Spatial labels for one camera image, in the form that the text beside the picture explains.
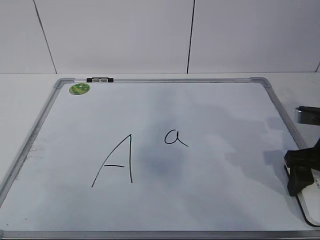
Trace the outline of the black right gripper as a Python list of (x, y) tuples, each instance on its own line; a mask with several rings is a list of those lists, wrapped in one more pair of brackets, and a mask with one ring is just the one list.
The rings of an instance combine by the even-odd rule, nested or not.
[(288, 193), (295, 197), (304, 188), (315, 182), (312, 169), (320, 170), (320, 140), (314, 147), (288, 150), (284, 161), (290, 170), (287, 184)]

